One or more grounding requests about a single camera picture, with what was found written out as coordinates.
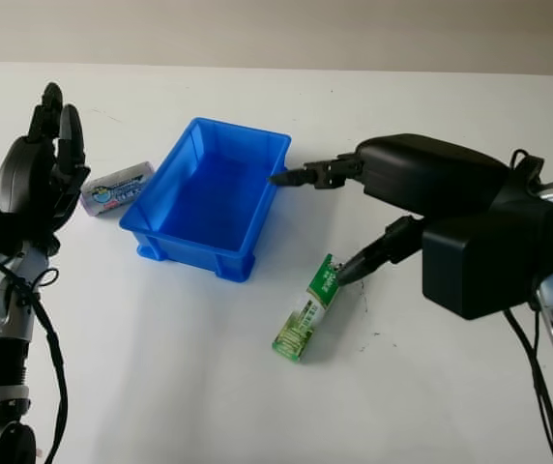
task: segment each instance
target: blue storage box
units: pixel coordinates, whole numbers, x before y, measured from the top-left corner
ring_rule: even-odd
[[[242,282],[285,169],[291,138],[193,119],[120,220],[146,258],[170,259]]]

